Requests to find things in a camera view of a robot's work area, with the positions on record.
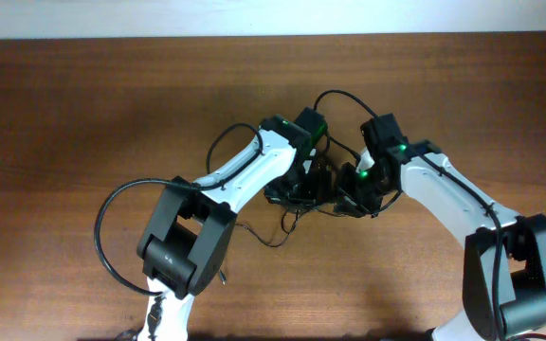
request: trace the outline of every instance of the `white wall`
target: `white wall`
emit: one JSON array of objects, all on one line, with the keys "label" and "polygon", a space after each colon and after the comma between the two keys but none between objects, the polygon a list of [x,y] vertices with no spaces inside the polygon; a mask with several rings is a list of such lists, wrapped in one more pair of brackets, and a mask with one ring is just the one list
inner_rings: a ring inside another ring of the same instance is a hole
[{"label": "white wall", "polygon": [[546,30],[546,0],[0,0],[0,38]]}]

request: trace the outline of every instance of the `wood grain surface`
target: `wood grain surface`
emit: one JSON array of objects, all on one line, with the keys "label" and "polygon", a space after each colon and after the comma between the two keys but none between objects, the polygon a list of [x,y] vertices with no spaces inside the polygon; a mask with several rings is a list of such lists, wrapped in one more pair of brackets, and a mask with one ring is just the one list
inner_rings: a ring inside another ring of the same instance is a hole
[{"label": "wood grain surface", "polygon": [[[546,33],[0,41],[0,340],[140,326],[146,298],[94,252],[105,196],[137,177],[199,177],[228,125],[294,118],[329,88],[394,112],[499,202],[546,214]],[[320,110],[362,148],[358,106],[331,96]],[[214,167],[249,139],[229,135]],[[121,195],[103,226],[107,256],[140,284],[135,248],[160,191]],[[281,214],[259,194],[239,221],[279,238]],[[223,269],[227,286],[214,280],[195,300],[190,332],[380,336],[461,307],[463,252],[408,197],[374,220],[306,216],[279,249],[237,229]]]}]

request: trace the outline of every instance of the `wire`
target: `wire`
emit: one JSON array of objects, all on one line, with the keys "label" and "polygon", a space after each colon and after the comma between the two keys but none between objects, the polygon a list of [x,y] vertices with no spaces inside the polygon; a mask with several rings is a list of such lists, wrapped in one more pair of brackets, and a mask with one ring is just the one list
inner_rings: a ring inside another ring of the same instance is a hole
[{"label": "wire", "polygon": [[[315,101],[315,104],[313,105],[313,109],[317,110],[317,107],[319,105],[319,102],[328,94],[340,94],[344,95],[352,100],[354,100],[357,104],[361,105],[362,108],[364,108],[372,117],[373,119],[377,120],[379,123],[381,123],[384,126],[387,126],[387,128],[390,128],[387,123],[380,119],[378,115],[372,110],[366,103],[364,103],[361,99],[356,97],[355,95],[344,91],[344,90],[327,90],[321,93],[318,98]],[[506,341],[505,335],[504,335],[504,328],[502,327],[502,316],[501,316],[501,308],[499,304],[499,272],[501,269],[501,253],[502,253],[502,227],[501,222],[499,222],[499,218],[497,214],[495,213],[492,206],[494,203],[487,204],[485,200],[472,188],[467,186],[464,182],[456,178],[451,173],[447,172],[443,167],[440,167],[436,165],[433,161],[431,161],[428,157],[424,156],[423,154],[420,154],[417,152],[409,143],[404,139],[401,135],[395,135],[394,136],[400,143],[405,145],[412,153],[419,156],[423,161],[425,161],[427,164],[429,164],[434,170],[438,171],[440,176],[445,176],[448,179],[450,179],[452,182],[454,182],[456,185],[458,185],[460,188],[465,190],[469,195],[471,195],[485,210],[485,215],[489,216],[492,222],[494,223],[494,226],[496,228],[496,250],[494,254],[494,264],[492,269],[492,305],[493,305],[493,311],[494,311],[494,320],[495,320],[495,326],[497,330],[498,337],[500,341]]]},{"label": "wire", "polygon": [[528,341],[532,339],[546,340],[546,335],[532,332],[532,333],[526,333],[522,335],[509,337],[507,341]]},{"label": "wire", "polygon": [[280,225],[282,227],[282,231],[283,233],[285,233],[285,237],[280,241],[280,242],[277,242],[277,243],[273,243],[273,242],[268,242],[266,241],[265,239],[263,239],[261,236],[258,235],[258,233],[256,233],[248,224],[240,224],[240,223],[237,223],[235,224],[236,226],[241,226],[243,227],[244,229],[246,229],[249,233],[251,233],[254,237],[256,237],[256,239],[258,239],[258,241],[266,246],[266,247],[271,247],[271,248],[277,248],[277,247],[280,247],[282,245],[285,244],[285,242],[287,242],[288,238],[290,237],[290,235],[296,230],[296,227],[298,226],[299,224],[299,220],[300,218],[304,217],[306,214],[308,213],[311,213],[313,211],[316,211],[316,210],[319,210],[320,207],[326,205],[326,204],[329,204],[329,203],[323,203],[323,204],[319,204],[317,206],[311,206],[307,209],[305,209],[303,212],[300,212],[298,210],[295,211],[295,218],[294,218],[294,222],[292,223],[290,229],[286,229],[285,228],[285,217],[287,216],[287,214],[290,212],[290,208],[287,208],[285,210],[285,212],[283,213],[282,215],[282,219],[280,220]]},{"label": "wire", "polygon": [[383,205],[381,208],[377,209],[376,211],[370,212],[368,214],[374,215],[374,214],[379,214],[379,213],[383,212],[384,210],[391,207],[391,205],[393,205],[397,201],[397,199],[399,199],[399,197],[401,195],[402,195],[402,192],[400,190],[396,191],[395,195],[393,195],[392,198],[385,205]]},{"label": "wire", "polygon": [[127,182],[127,183],[115,188],[107,196],[107,198],[104,200],[104,203],[102,203],[102,206],[100,207],[99,213],[98,213],[98,215],[96,217],[96,222],[94,223],[94,246],[96,247],[96,253],[99,256],[100,262],[102,263],[102,265],[104,265],[104,268],[109,272],[109,274],[111,274],[111,276],[116,281],[118,281],[119,283],[123,284],[124,286],[128,287],[129,289],[131,289],[131,290],[133,290],[133,291],[135,291],[135,292],[137,292],[139,294],[143,294],[143,295],[147,295],[147,296],[160,296],[162,294],[161,292],[152,292],[152,291],[142,289],[142,288],[136,286],[134,283],[130,282],[129,280],[124,278],[122,275],[120,275],[117,272],[117,270],[115,270],[115,268],[113,267],[111,262],[106,258],[106,256],[104,256],[104,251],[102,250],[102,244],[100,242],[100,228],[102,226],[102,220],[104,219],[104,213],[106,212],[107,208],[111,205],[113,200],[120,193],[122,193],[124,190],[126,190],[128,188],[132,188],[132,187],[138,186],[138,185],[145,185],[145,184],[159,184],[159,185],[171,186],[171,187],[176,187],[176,188],[184,188],[184,189],[188,189],[188,190],[211,190],[211,189],[220,188],[225,183],[230,181],[232,178],[237,176],[237,174],[242,172],[247,166],[249,166],[249,164],[251,164],[263,152],[263,137],[258,132],[258,130],[256,130],[256,128],[252,127],[249,124],[237,123],[237,124],[233,124],[232,126],[226,128],[221,133],[221,135],[216,138],[216,140],[214,141],[214,144],[212,144],[212,147],[210,147],[209,154],[211,154],[211,150],[213,149],[214,146],[216,146],[216,144],[220,141],[220,139],[222,139],[231,130],[233,130],[233,129],[237,128],[237,127],[240,127],[240,126],[247,127],[252,132],[254,132],[254,134],[258,138],[259,146],[258,146],[257,150],[255,151],[254,155],[252,155],[244,163],[244,165],[242,165],[238,170],[233,172],[231,175],[217,181],[216,183],[214,183],[212,185],[206,185],[206,186],[202,186],[202,185],[197,184],[197,183],[192,183],[192,184],[187,185],[187,184],[181,184],[181,183],[166,180],[166,179],[143,178],[143,179],[136,179],[136,180]]},{"label": "wire", "polygon": [[359,155],[358,152],[356,152],[356,151],[352,150],[351,148],[345,146],[344,144],[338,142],[338,140],[336,140],[335,138],[333,138],[333,137],[331,137],[331,136],[329,136],[329,137],[330,137],[330,140],[331,140],[332,142],[334,142],[337,146],[339,146],[339,147],[342,148],[343,150],[349,152],[349,154],[351,154],[351,155],[355,158],[355,160],[356,160],[357,162],[359,162],[359,161],[361,160],[361,156]]},{"label": "wire", "polygon": [[256,137],[258,138],[258,143],[259,143],[259,146],[261,146],[260,148],[260,152],[262,152],[262,148],[263,148],[263,137],[261,136],[261,134],[256,130],[256,128],[252,127],[251,125],[247,124],[247,123],[235,123],[233,124],[232,126],[226,128],[222,133],[220,133],[218,135],[218,137],[216,137],[216,139],[214,140],[214,142],[212,142],[211,146],[209,146],[209,149],[208,149],[208,154],[206,155],[206,172],[208,174],[211,173],[211,171],[209,171],[209,160],[211,159],[212,157],[212,152],[214,151],[214,148],[216,147],[216,145],[218,145],[218,142],[220,142],[223,137],[225,137],[228,133],[230,133],[231,131],[233,131],[235,128],[238,128],[238,127],[246,127],[248,128],[249,130],[252,131],[252,133],[254,133],[256,135]]},{"label": "wire", "polygon": [[322,214],[325,214],[325,215],[328,215],[330,217],[335,217],[335,218],[348,217],[346,214],[338,214],[338,213],[335,213],[335,212],[328,212],[328,211],[321,210],[319,208],[318,208],[318,212],[322,213]]}]

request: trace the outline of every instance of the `black joint motor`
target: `black joint motor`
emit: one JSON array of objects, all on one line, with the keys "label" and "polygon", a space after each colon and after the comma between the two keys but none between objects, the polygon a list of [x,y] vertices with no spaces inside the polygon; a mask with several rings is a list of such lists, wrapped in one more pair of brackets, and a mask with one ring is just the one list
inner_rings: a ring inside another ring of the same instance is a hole
[{"label": "black joint motor", "polygon": [[342,166],[335,185],[341,199],[334,212],[356,218],[376,217],[383,197],[399,189],[399,168],[392,163],[390,151],[401,145],[397,136],[402,136],[402,132],[393,114],[372,118],[360,129],[374,165],[360,172],[351,163]]},{"label": "black joint motor", "polygon": [[[176,177],[174,182],[187,185]],[[199,235],[178,217],[202,223]],[[170,287],[177,298],[201,293],[218,273],[227,253],[237,214],[201,192],[165,187],[145,228],[136,253],[142,272]]]},{"label": "black joint motor", "polygon": [[[471,325],[485,340],[496,340],[492,318],[492,269],[496,231],[481,229],[468,236],[464,247],[463,304]],[[499,270],[499,304],[505,337],[546,325],[546,217],[518,217],[502,229],[503,255],[525,261],[510,273],[507,257]]]},{"label": "black joint motor", "polygon": [[297,149],[292,167],[264,188],[264,197],[270,204],[298,209],[319,202],[322,195],[330,193],[325,189],[331,186],[330,172],[320,168],[316,160],[309,161],[311,151],[328,130],[323,115],[304,108],[294,122],[275,116],[265,119],[261,128],[285,137]]}]

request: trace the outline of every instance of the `robotic arm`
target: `robotic arm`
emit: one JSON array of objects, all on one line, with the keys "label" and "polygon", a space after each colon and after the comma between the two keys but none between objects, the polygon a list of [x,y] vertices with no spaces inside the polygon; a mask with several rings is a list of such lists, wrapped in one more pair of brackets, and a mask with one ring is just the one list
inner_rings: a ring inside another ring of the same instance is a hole
[{"label": "robotic arm", "polygon": [[[263,141],[261,154],[224,186],[203,191],[164,188],[136,249],[144,259],[143,272],[148,277],[149,289],[162,292],[149,299],[139,341],[187,339],[194,297],[218,273],[237,213],[261,188],[265,188],[270,203],[309,202],[313,194],[303,188],[309,173],[305,162],[309,163],[310,153],[326,131],[323,116],[309,108],[294,122],[279,116],[266,119],[259,129]],[[487,214],[489,207],[482,206],[456,181],[443,176],[439,168],[493,205],[502,229],[502,254],[526,261],[524,270],[511,274],[507,257],[500,258],[498,296],[502,334],[509,337],[545,326],[546,217],[524,218],[495,203],[460,175],[430,142],[407,145],[405,138],[398,139],[402,135],[392,114],[371,119],[361,126],[361,131],[366,149],[357,167],[347,163],[337,175],[335,212],[375,217],[384,195],[404,192],[425,206],[465,250],[464,309],[429,331],[428,338],[499,339],[492,299],[495,239],[499,231]],[[195,183],[207,186],[227,177],[245,165],[258,147],[255,138],[225,166]],[[188,184],[179,177],[174,182]],[[178,217],[201,223],[199,235],[183,227]]]}]

